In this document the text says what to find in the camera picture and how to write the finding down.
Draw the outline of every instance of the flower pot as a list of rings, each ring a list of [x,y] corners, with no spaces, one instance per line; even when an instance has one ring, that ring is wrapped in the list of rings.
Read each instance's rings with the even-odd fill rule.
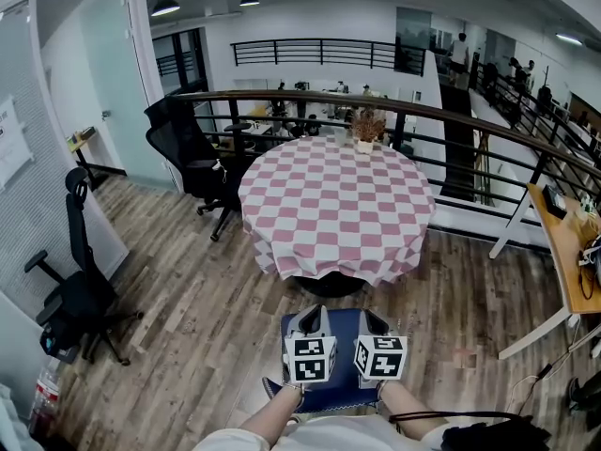
[[[374,150],[373,142],[365,142],[363,140],[357,141],[357,151],[360,154],[371,154],[373,150]]]

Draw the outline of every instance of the potted plant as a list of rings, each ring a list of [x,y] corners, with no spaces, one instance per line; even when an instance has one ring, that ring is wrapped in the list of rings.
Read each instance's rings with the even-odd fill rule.
[[[351,130],[357,137],[357,151],[371,154],[374,141],[379,139],[386,129],[386,120],[377,118],[373,109],[364,109],[352,120]]]

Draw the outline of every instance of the cable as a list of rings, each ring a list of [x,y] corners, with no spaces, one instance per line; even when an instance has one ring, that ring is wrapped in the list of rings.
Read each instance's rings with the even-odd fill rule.
[[[590,241],[588,241],[586,243],[586,245],[584,246],[584,249],[587,250],[589,249],[594,242],[596,241],[596,239],[592,239]],[[582,292],[582,297],[584,297],[584,299],[586,301],[589,301],[590,299],[593,298],[593,293],[594,293],[594,289],[596,288],[596,283],[597,283],[597,268],[596,268],[596,264],[593,261],[590,261],[590,263],[592,263],[594,265],[594,276],[593,279],[590,279],[589,277],[587,277],[587,275],[585,274],[584,277],[586,278],[587,281],[589,281],[589,283],[591,284],[591,293],[589,295],[586,294],[586,292],[584,291],[584,286],[582,285],[582,268],[584,266],[578,266],[578,284],[580,285],[580,292]]]
[[[538,373],[538,375],[536,376],[528,376],[526,378],[524,378],[523,380],[517,382],[514,385],[514,388],[512,389],[511,392],[511,397],[509,399],[509,404],[507,405],[507,411],[509,412],[509,409],[511,408],[511,405],[514,402],[514,392],[516,390],[516,388],[524,381],[529,380],[529,379],[536,379],[535,382],[532,383],[532,386],[530,388],[530,391],[528,392],[528,395],[526,396],[526,399],[524,399],[524,402],[522,402],[522,405],[519,407],[519,412],[517,413],[517,415],[521,415],[522,412],[524,411],[524,408],[526,407],[526,404],[528,403],[528,401],[530,400],[530,398],[532,397],[532,394],[534,393],[534,388],[536,387],[536,384],[538,384],[540,381],[548,381],[550,380],[553,376],[555,376],[563,367],[563,365],[567,362],[567,360],[570,358],[570,356],[572,355],[572,352],[569,350],[572,346],[574,346],[574,343],[576,342],[576,336],[578,335],[578,331],[580,329],[580,321],[581,319],[578,320],[578,324],[576,326],[576,330],[574,332],[574,337],[572,337],[572,344],[570,344],[568,346],[568,350],[562,354],[560,357],[558,357],[552,364],[550,365],[546,365],[543,370],[541,372]],[[547,374],[549,373],[549,371],[557,364],[560,362],[560,360],[563,359],[562,363],[560,364],[560,366],[555,370],[555,372],[553,372],[550,376],[547,376]]]
[[[524,399],[524,402],[522,403],[522,405],[519,407],[519,411],[517,412],[518,416],[522,415],[522,411],[524,411],[524,407],[526,406],[526,403],[530,400],[530,398],[532,397],[532,393],[534,392],[534,387],[536,386],[536,384],[539,382],[540,380],[537,379],[533,385],[530,388],[530,391],[528,393],[528,395],[526,396],[526,399]]]
[[[571,348],[572,346],[574,346],[574,343],[576,342],[576,336],[578,335],[578,330],[580,329],[580,323],[581,323],[581,322],[582,322],[582,318],[580,318],[580,319],[578,320],[578,324],[576,325],[576,331],[574,332],[574,337],[572,338],[572,344],[570,344],[570,348]],[[555,361],[555,363],[553,363],[553,364],[551,365],[551,367],[555,366],[555,365],[556,365],[556,364],[559,362],[559,360],[560,360],[560,359],[562,359],[562,358],[564,357],[564,359],[563,359],[563,362],[560,364],[560,366],[557,368],[557,370],[556,370],[556,371],[555,371],[553,374],[551,374],[550,376],[547,376],[547,377],[545,378],[545,381],[548,381],[548,380],[550,380],[550,379],[551,379],[553,376],[555,376],[555,375],[556,375],[558,372],[560,372],[560,370],[562,369],[562,367],[563,367],[563,365],[566,363],[566,361],[567,361],[568,359],[570,359],[570,356],[571,356],[571,355],[572,355],[572,353],[571,353],[570,351],[567,351],[567,352],[566,352],[566,353],[565,353],[565,354],[564,354],[562,357],[560,357],[559,359],[557,359],[557,360]]]
[[[523,380],[516,382],[516,384],[514,384],[514,388],[511,390],[511,397],[509,398],[509,404],[507,405],[507,409],[505,410],[505,412],[509,412],[509,409],[511,408],[511,405],[514,404],[514,393],[516,392],[516,388],[525,380],[532,380],[532,379],[537,379],[536,376],[527,376],[526,378],[524,378]]]
[[[589,279],[586,274],[584,275],[587,281],[591,283],[591,293],[587,296],[584,291],[584,286],[582,285],[582,266],[578,268],[578,284],[580,285],[580,291],[582,292],[582,296],[585,300],[590,301],[593,298],[594,288],[596,288],[596,280],[597,280],[597,272],[594,272],[593,279]]]

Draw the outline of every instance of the desk leg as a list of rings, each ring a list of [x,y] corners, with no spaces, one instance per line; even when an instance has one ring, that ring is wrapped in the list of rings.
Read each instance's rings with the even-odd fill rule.
[[[575,342],[572,346],[570,346],[568,348],[568,350],[570,352],[573,352],[573,351],[581,348],[582,346],[584,346],[587,342],[589,342],[591,339],[593,339],[599,333],[601,333],[601,324],[599,324],[592,331],[590,331],[588,334],[586,334],[584,337],[582,337],[579,341]],[[599,356],[599,352],[601,351],[601,346],[599,346],[599,344],[597,344],[593,348],[593,352],[591,353],[592,357]]]
[[[538,341],[541,337],[551,332],[569,317],[570,311],[567,310],[567,307],[562,307],[562,309],[556,312],[552,318],[547,319],[540,326],[534,329],[534,331],[532,331],[529,334],[526,334],[519,341],[512,344],[509,348],[502,350],[499,353],[499,359],[502,361],[503,359],[507,359],[508,357],[513,356],[517,352],[526,349],[530,344]]]
[[[530,206],[530,195],[528,194],[528,191],[526,191],[526,193],[522,197],[522,201],[519,203],[519,206],[517,207],[516,213],[514,213],[514,216],[511,218],[511,221],[509,221],[509,224],[507,224],[507,227],[505,228],[503,234],[499,237],[499,240],[497,241],[497,243],[494,245],[494,247],[488,254],[488,257],[490,257],[491,259],[494,259],[495,257],[497,257],[499,255],[499,252],[501,251],[501,249],[505,246],[507,241],[509,241],[511,239],[511,237],[514,233],[514,229],[521,222],[522,217],[524,217],[524,215],[526,214],[526,210],[528,210],[529,206]]]
[[[77,157],[79,158],[79,164],[87,171],[87,176],[90,178],[90,191],[94,192],[96,189],[100,187],[100,185],[106,180],[106,175],[101,175],[99,177],[95,176],[92,172],[92,169],[87,163],[87,160],[84,157],[83,152],[78,148],[75,150],[77,153]]]

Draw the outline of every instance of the wooden handrail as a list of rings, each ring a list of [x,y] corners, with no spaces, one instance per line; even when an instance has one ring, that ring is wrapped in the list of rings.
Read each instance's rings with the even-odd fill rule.
[[[552,145],[545,144],[538,139],[507,130],[500,125],[479,118],[467,117],[456,112],[450,112],[448,110],[430,107],[420,103],[395,101],[392,99],[382,99],[380,97],[352,96],[347,94],[334,95],[323,92],[301,92],[298,90],[225,90],[220,92],[181,94],[170,97],[170,99],[178,101],[308,101],[350,105],[355,107],[373,107],[389,112],[462,124],[467,126],[470,129],[470,132],[474,129],[480,132],[490,133],[524,147],[534,148],[541,152],[545,152],[549,156],[568,162],[575,167],[588,172],[592,176],[601,179],[600,170],[588,165],[581,159],[573,157]]]

